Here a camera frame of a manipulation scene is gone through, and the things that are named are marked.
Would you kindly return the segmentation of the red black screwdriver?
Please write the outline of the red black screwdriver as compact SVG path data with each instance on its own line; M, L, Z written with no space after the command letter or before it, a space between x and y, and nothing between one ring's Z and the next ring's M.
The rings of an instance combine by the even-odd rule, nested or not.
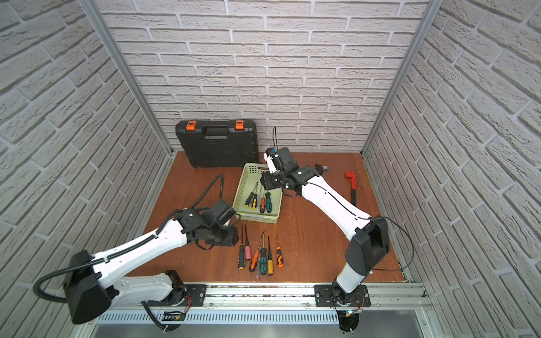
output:
M259 212L261 214L264 214L266 210L266 197L265 197L265 190L264 188L261 189L261 200L259 204Z

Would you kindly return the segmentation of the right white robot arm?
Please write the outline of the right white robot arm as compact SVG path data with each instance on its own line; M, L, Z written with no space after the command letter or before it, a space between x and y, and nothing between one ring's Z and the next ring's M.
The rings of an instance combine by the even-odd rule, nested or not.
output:
M263 158L269 167L261 177L265 190L294 191L320 208L349 240L345 266L332 283L335 297L345 303L390 252L387 221L370 216L338 194L325 181L323 166L299 166L287 147L268 148Z

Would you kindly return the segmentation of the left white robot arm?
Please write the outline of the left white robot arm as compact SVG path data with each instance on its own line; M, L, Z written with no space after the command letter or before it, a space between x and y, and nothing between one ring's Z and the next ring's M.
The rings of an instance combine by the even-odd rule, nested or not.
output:
M63 285L72 322L90 322L110 308L141 302L189 304L192 296L176 271L146 277L129 277L129 273L190 243L204 250L235 246L238 229L230 220L236 215L229 203L219 199L211 208L174 210L160 227L121 246L95 254L86 250L75 254Z

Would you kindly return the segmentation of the large green black screwdriver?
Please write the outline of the large green black screwdriver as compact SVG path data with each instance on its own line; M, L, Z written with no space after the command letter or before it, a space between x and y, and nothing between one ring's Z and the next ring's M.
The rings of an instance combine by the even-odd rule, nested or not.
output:
M271 199L271 193L270 192L266 192L265 193L265 204L264 204L264 210L267 212L267 213L271 213L273 211L273 204L272 204L272 199Z

